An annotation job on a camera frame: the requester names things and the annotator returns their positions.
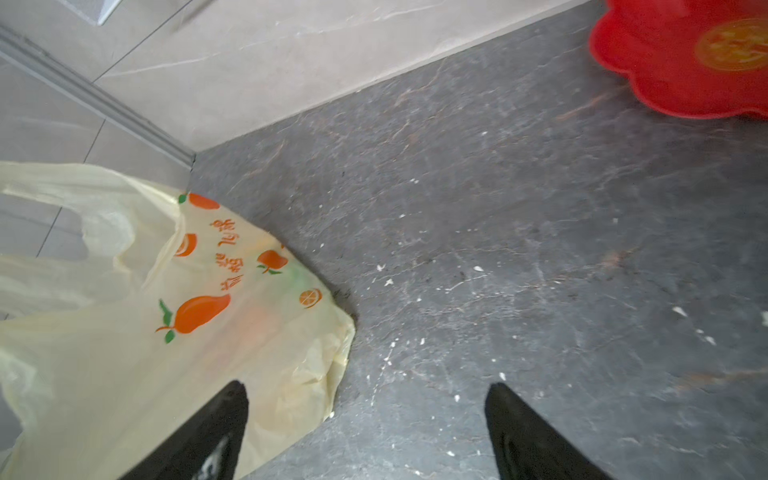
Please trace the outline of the red flower shaped plate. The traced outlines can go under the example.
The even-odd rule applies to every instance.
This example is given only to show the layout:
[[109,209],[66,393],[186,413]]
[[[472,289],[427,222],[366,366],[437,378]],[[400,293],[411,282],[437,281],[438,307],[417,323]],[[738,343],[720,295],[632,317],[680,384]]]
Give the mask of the red flower shaped plate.
[[675,117],[767,117],[764,1],[610,1],[589,49]]

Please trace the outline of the yellow plastic bag fruit print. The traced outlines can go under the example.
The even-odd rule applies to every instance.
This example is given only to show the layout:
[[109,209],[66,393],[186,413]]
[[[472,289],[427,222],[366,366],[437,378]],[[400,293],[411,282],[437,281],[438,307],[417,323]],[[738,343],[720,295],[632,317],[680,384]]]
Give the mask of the yellow plastic bag fruit print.
[[121,479],[231,381],[234,479],[333,411],[355,334],[278,239],[192,192],[86,164],[5,162],[1,191],[77,213],[79,261],[1,259],[5,479]]

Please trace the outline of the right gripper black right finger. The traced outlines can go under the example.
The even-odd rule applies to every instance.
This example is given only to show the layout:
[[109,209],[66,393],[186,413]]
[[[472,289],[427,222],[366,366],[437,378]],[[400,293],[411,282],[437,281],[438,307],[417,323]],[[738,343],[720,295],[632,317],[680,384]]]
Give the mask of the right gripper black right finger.
[[501,480],[610,480],[521,397],[490,385],[484,413]]

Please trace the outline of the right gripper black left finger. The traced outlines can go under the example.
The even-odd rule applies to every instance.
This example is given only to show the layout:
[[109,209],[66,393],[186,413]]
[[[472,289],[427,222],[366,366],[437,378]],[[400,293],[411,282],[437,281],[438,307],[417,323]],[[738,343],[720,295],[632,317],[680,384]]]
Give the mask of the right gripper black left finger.
[[234,479],[248,413],[245,386],[229,382],[122,479]]

